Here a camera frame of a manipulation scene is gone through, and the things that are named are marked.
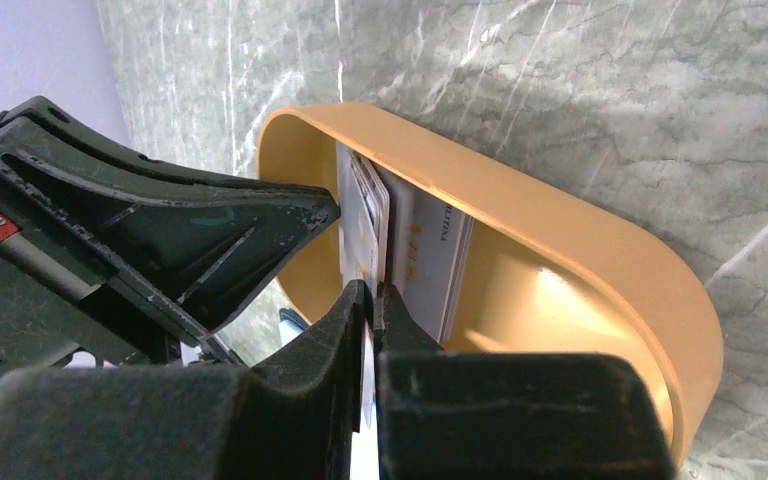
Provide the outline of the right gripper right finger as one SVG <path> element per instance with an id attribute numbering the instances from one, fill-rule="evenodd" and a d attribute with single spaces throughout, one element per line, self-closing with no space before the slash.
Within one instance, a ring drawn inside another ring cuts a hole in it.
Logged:
<path id="1" fill-rule="evenodd" d="M 672 479 L 644 383 L 591 353 L 454 353 L 378 288 L 375 354 L 383 479 Z"/>

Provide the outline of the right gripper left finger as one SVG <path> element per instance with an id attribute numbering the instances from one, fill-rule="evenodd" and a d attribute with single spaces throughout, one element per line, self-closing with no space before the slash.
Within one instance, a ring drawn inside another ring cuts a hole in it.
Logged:
<path id="1" fill-rule="evenodd" d="M 364 282 L 252 368 L 37 368 L 0 380 L 0 479 L 345 479 Z"/>

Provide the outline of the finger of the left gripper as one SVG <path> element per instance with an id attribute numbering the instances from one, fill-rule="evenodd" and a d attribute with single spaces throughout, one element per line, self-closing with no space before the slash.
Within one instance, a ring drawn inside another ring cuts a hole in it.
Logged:
<path id="1" fill-rule="evenodd" d="M 4 116 L 0 256 L 128 339 L 142 325 L 207 339 L 340 215 L 321 187 L 158 181 Z"/>
<path id="2" fill-rule="evenodd" d="M 265 182 L 183 167 L 148 157 L 93 130 L 44 96 L 35 96 L 8 110 L 2 125 L 26 118 L 60 142 L 82 153 L 143 177 L 180 185 L 204 185 L 217 188 L 259 189 Z"/>

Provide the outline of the orange oval tray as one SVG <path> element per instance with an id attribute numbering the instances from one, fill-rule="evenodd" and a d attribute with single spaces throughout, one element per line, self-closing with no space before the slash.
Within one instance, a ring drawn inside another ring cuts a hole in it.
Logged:
<path id="1" fill-rule="evenodd" d="M 674 464 L 684 463 L 721 380 L 724 342 L 679 255 L 619 216 L 365 103 L 272 113 L 258 176 L 335 192 L 339 145 L 473 218 L 447 350 L 620 357 L 645 383 Z"/>

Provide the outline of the silver VIP card stack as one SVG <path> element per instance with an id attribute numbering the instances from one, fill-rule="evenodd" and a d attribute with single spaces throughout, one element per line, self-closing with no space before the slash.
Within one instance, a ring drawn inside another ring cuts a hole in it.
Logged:
<path id="1" fill-rule="evenodd" d="M 434 340 L 449 339 L 474 220 L 381 166 L 389 194 L 387 268 L 413 320 Z"/>

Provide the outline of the navy blue card holder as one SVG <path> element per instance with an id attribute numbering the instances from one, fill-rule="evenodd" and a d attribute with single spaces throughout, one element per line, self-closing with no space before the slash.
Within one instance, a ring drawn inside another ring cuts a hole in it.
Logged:
<path id="1" fill-rule="evenodd" d="M 292 342 L 309 328 L 309 324 L 294 309 L 281 308 L 278 311 L 278 315 L 278 332 L 282 347 Z"/>

